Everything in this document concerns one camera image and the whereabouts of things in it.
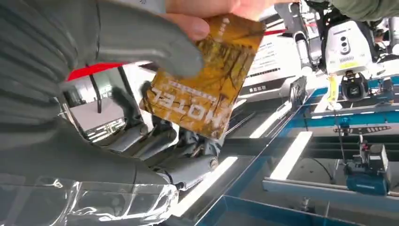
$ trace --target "yellow card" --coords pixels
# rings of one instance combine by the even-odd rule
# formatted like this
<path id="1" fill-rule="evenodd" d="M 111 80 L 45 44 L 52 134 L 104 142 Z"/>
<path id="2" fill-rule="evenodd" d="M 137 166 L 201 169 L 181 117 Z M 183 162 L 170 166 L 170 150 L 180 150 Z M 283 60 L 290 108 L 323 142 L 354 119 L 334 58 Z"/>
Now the yellow card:
<path id="1" fill-rule="evenodd" d="M 219 139 L 263 38 L 263 24 L 235 15 L 206 21 L 210 34 L 197 43 L 204 69 L 191 79 L 158 71 L 140 107 L 202 136 Z"/>

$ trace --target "clear plastic cover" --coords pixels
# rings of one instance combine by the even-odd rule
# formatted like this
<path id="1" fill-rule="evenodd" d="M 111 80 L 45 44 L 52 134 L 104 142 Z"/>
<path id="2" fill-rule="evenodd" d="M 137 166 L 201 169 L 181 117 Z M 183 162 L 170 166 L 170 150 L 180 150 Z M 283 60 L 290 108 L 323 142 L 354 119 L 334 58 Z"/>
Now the clear plastic cover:
<path id="1" fill-rule="evenodd" d="M 24 177 L 0 174 L 0 226 L 153 225 L 168 219 L 177 202 L 174 185 L 48 177 L 30 185 Z"/>

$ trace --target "human hand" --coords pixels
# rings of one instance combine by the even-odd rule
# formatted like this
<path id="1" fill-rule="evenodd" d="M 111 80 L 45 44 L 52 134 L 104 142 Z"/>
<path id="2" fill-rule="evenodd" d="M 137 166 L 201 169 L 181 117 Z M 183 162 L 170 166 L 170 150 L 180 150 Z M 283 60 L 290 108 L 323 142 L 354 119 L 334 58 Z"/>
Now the human hand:
<path id="1" fill-rule="evenodd" d="M 277 3 L 300 0 L 166 0 L 166 19 L 176 23 L 192 40 L 204 39 L 209 33 L 206 17 L 233 13 L 259 20 L 265 9 Z"/>

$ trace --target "white machine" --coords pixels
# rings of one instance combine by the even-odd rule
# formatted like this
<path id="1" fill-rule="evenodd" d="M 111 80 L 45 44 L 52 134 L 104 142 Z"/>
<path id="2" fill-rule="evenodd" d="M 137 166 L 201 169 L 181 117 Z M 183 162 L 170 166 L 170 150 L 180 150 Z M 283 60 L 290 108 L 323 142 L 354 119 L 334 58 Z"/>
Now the white machine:
<path id="1" fill-rule="evenodd" d="M 335 25 L 328 30 L 326 67 L 328 74 L 345 75 L 367 70 L 372 56 L 366 37 L 355 21 Z"/>

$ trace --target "green sleeve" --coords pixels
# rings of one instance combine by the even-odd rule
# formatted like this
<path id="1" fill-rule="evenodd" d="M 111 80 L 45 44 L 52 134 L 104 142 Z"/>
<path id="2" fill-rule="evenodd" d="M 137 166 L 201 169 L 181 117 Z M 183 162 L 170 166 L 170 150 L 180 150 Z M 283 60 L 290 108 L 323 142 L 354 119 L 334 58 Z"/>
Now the green sleeve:
<path id="1" fill-rule="evenodd" d="M 399 0 L 330 0 L 342 14 L 359 21 L 399 16 Z"/>

